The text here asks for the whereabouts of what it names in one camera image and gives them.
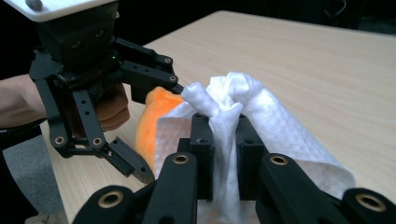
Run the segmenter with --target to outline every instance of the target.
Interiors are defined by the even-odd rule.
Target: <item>white robot part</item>
[[[4,0],[31,21],[51,21],[117,0]]]

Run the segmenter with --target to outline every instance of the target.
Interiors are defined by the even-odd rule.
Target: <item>white towel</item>
[[[235,129],[240,114],[249,118],[270,152],[295,159],[321,190],[340,199],[355,187],[353,175],[253,77],[235,72],[212,77],[206,89],[192,83],[181,96],[185,102],[157,122],[154,173],[158,177],[166,156],[177,151],[178,139],[190,137],[191,116],[208,116],[216,147],[213,201],[198,202],[198,223],[259,223],[255,202],[239,200]]]

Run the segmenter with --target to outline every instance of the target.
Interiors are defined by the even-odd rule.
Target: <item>forearm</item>
[[[28,75],[0,80],[0,129],[46,117],[44,106]]]

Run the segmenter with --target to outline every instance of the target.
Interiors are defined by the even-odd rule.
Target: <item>table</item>
[[[334,157],[358,187],[396,203],[396,38],[228,11],[215,12],[146,47],[174,59],[179,84],[244,72],[261,81]],[[144,108],[106,133],[134,145]],[[97,190],[144,185],[106,160],[62,158],[43,134],[70,222]]]

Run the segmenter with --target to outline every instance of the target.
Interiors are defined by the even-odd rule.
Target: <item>orange object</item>
[[[173,94],[162,87],[148,93],[145,110],[137,124],[135,150],[146,160],[152,171],[157,120],[182,102],[179,94]]]

